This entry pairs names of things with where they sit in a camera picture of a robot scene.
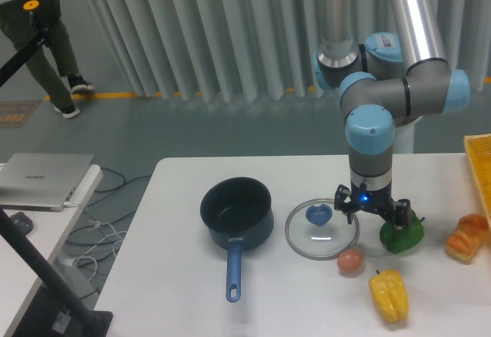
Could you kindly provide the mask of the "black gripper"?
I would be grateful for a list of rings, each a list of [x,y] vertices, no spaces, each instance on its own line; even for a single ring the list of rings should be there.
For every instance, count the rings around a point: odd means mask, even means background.
[[[365,183],[351,188],[339,185],[334,195],[334,208],[341,211],[348,224],[352,224],[353,216],[358,211],[372,213],[381,217],[391,225],[391,235],[394,241],[403,239],[411,225],[411,205],[408,199],[394,200],[392,198],[392,183],[379,190],[369,190]]]

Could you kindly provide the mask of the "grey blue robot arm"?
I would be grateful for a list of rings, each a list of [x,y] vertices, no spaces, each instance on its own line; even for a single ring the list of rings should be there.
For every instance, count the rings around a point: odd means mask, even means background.
[[[380,216],[382,244],[399,253],[424,232],[410,201],[392,197],[395,130],[464,109],[470,81],[448,65],[430,0],[390,0],[396,32],[376,33],[362,44],[353,38],[349,0],[325,2],[312,65],[321,88],[338,90],[351,180],[337,188],[334,207],[348,220],[359,211]]]

